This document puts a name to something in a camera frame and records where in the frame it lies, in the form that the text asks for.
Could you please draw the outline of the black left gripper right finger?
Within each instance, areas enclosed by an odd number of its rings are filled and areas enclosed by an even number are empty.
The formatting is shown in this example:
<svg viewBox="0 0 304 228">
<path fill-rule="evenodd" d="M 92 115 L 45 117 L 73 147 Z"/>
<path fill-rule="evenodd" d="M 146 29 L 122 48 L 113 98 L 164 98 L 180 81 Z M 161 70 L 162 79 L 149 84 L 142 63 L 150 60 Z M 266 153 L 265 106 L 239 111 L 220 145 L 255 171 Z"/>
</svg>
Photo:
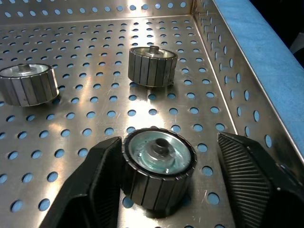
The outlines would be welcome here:
<svg viewBox="0 0 304 228">
<path fill-rule="evenodd" d="M 218 159 L 238 228 L 302 228 L 304 186 L 256 141 L 218 133 Z"/>
</svg>

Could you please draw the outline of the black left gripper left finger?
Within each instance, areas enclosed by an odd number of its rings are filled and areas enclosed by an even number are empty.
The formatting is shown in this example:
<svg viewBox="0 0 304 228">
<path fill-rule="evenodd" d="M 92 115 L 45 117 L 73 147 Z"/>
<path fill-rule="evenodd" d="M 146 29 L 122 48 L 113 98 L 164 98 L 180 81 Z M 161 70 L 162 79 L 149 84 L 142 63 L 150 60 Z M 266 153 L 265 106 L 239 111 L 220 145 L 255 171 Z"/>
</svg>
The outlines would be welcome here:
<svg viewBox="0 0 304 228">
<path fill-rule="evenodd" d="M 122 174 L 122 139 L 99 142 L 68 177 L 42 228 L 115 228 Z"/>
</svg>

